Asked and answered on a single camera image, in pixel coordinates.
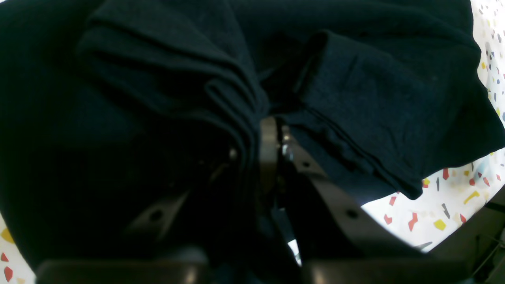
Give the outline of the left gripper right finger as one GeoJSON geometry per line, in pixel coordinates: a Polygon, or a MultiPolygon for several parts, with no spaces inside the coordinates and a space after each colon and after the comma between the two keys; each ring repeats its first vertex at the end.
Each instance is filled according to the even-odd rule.
{"type": "Polygon", "coordinates": [[[457,259],[422,253],[382,228],[327,176],[289,127],[260,122],[260,183],[296,236],[304,284],[472,284],[457,259]]]}

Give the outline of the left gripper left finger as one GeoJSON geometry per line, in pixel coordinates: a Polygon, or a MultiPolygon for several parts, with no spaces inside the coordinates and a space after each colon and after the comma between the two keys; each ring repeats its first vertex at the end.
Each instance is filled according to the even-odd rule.
{"type": "Polygon", "coordinates": [[[208,187],[222,168],[237,157],[230,149],[228,158],[204,169],[205,176],[184,178],[184,186],[162,196],[124,231],[122,244],[135,253],[132,257],[109,260],[47,260],[36,272],[38,284],[213,284],[207,249],[198,235],[204,224],[193,217],[208,187]]]}

